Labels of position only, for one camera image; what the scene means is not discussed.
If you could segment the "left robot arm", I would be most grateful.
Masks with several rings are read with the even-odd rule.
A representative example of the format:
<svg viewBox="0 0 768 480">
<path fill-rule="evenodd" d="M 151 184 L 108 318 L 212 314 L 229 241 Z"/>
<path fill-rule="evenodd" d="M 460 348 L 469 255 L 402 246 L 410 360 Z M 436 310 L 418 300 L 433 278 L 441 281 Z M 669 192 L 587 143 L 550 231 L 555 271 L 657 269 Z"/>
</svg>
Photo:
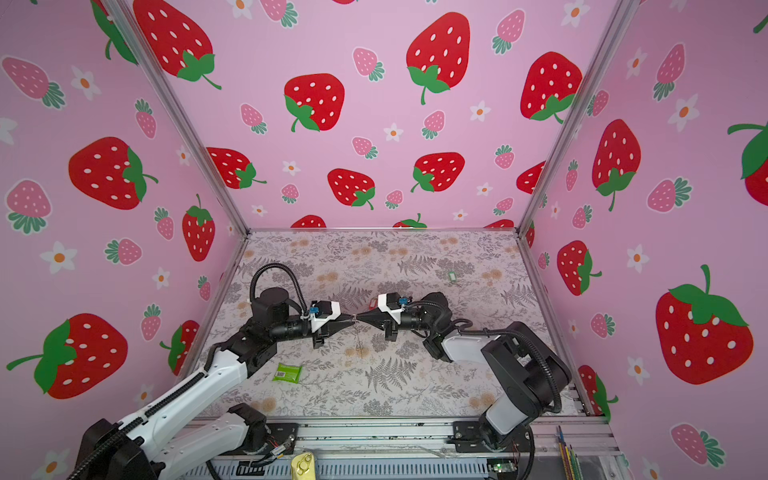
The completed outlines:
<svg viewBox="0 0 768 480">
<path fill-rule="evenodd" d="M 296 275 L 282 263 L 259 268 L 248 293 L 250 318 L 228 339 L 211 346 L 201 368 L 122 420 L 101 419 L 86 431 L 71 478 L 177 479 L 238 449 L 251 430 L 266 424 L 248 404 L 189 434 L 181 431 L 257 373 L 276 355 L 279 343 L 308 338 L 320 347 L 355 322 L 336 301 L 308 303 Z"/>
</svg>

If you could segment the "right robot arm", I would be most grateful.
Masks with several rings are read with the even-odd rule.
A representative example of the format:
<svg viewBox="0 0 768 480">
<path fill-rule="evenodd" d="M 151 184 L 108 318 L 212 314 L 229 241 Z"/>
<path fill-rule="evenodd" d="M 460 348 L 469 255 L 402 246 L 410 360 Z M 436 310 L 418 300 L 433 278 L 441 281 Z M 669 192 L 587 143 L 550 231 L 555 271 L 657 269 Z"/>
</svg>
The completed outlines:
<svg viewBox="0 0 768 480">
<path fill-rule="evenodd" d="M 546 413 L 562 411 L 562 391 L 572 381 L 565 362 L 526 324 L 514 321 L 503 329 L 475 329 L 468 319 L 454 318 L 447 297 L 432 292 L 420 300 L 397 293 L 382 294 L 377 306 L 356 316 L 360 322 L 395 341 L 401 331 L 424 335 L 429 355 L 448 363 L 486 365 L 502 393 L 472 429 L 457 431 L 459 450 L 477 446 L 505 451 L 520 440 L 532 440 L 530 425 Z"/>
</svg>

